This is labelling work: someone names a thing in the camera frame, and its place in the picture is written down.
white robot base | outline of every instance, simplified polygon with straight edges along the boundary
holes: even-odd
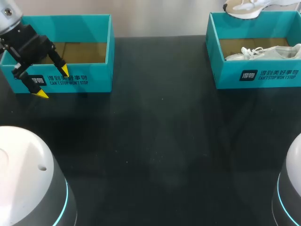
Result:
[[[25,129],[0,127],[0,190],[1,226],[76,225],[75,198],[59,165]]]
[[[278,226],[301,226],[301,135],[289,148],[272,199]]]

white sneaker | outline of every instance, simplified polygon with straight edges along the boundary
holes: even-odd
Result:
[[[263,49],[258,47],[250,50],[242,47],[242,53],[234,54],[225,58],[226,61],[231,60],[285,60],[285,59],[301,59],[301,44],[294,47],[275,46]]]
[[[229,15],[240,19],[254,19],[268,6],[289,6],[299,2],[301,0],[227,0],[223,9]]]

robotic arm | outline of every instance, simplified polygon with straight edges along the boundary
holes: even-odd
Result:
[[[0,43],[17,61],[12,74],[20,79],[30,93],[48,98],[40,86],[26,72],[47,55],[64,77],[69,77],[66,62],[58,55],[54,44],[45,35],[38,35],[31,25],[23,25],[22,12],[13,0],[0,0]]]

black table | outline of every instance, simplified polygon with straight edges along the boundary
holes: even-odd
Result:
[[[116,39],[111,94],[0,85],[0,124],[49,145],[80,226],[274,225],[301,88],[217,90],[204,36]]]

box label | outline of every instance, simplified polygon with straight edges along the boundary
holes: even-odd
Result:
[[[34,83],[37,83],[39,86],[46,86],[46,81],[43,75],[31,75],[30,76]]]
[[[261,71],[258,80],[295,79],[299,70]]]
[[[244,70],[241,73],[240,81],[254,81],[258,70]]]
[[[86,75],[70,75],[69,78],[63,76],[47,76],[50,85],[87,85],[89,83]]]

